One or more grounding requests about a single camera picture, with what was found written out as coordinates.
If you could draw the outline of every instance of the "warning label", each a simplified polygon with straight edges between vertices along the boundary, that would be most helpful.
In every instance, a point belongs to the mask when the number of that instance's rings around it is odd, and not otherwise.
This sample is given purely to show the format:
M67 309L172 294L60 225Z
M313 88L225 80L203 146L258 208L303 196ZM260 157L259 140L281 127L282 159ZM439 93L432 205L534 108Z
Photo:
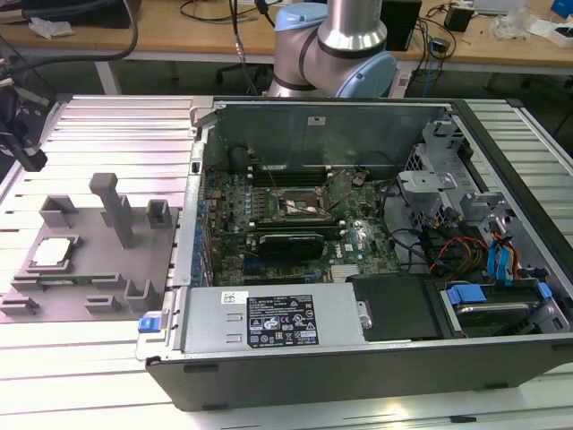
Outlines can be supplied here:
M251 348L319 344L312 296L249 297L247 324Z

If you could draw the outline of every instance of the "side panel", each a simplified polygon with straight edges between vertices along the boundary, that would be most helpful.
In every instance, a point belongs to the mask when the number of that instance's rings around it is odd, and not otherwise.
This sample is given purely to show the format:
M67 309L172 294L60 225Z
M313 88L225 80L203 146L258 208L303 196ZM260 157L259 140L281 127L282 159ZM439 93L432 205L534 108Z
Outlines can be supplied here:
M573 340L294 357L161 363L146 368L186 411L515 387L573 360Z

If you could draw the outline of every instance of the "silver robot arm segment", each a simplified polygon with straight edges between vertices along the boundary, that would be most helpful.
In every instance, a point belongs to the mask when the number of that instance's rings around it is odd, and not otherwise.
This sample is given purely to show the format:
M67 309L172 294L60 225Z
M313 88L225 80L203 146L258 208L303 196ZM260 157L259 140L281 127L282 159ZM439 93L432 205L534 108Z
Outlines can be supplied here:
M283 7L277 16L271 97L380 97L396 72L385 51L382 0Z

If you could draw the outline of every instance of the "desk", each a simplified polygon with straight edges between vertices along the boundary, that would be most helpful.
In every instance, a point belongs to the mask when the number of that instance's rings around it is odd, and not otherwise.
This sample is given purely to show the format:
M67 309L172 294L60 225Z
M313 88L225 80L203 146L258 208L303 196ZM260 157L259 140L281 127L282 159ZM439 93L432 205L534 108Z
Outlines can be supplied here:
M128 58L133 60L198 61L236 63L237 57L230 25L213 25L196 22L179 13L183 0L143 0L141 6L140 40ZM425 0L422 14L443 0ZM549 18L552 0L529 0L532 13ZM249 6L240 6L241 10ZM277 7L271 7L276 15ZM228 14L226 0L212 0L198 7L201 16ZM434 20L443 22L444 14ZM458 48L444 65L445 70L573 74L573 55L570 50L559 48L546 39L532 36L529 40L497 41L488 34L492 18L474 18L466 33L457 33ZM130 30L99 29L76 26L76 35L53 40L33 34L26 25L0 26L4 37L23 54L30 56L58 56L64 54L105 54L125 48L130 40ZM268 23L260 17L257 21L243 22L239 31L244 43L247 61L273 62L274 34ZM440 31L431 27L434 36ZM403 97L410 73L422 55L421 37L416 32L411 47L406 52L394 53L398 60L398 74L392 86L393 97ZM106 94L119 94L113 69L107 63L97 64L99 77Z

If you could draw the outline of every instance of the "blue latch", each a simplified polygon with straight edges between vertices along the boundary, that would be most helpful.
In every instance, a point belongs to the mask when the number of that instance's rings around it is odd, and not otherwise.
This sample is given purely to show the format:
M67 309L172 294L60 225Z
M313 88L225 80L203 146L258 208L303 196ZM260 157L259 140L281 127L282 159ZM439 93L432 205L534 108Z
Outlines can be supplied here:
M452 305L460 303L480 303L487 299L483 294L482 287L478 284L459 284L447 290L449 302Z
M159 333L161 331L160 316L143 316L140 318L137 331L139 333Z
M549 288L549 285L547 285L545 282L540 282L539 284L537 284L537 287L539 288L539 292L541 293L543 300L549 300L550 298L553 297L552 290Z

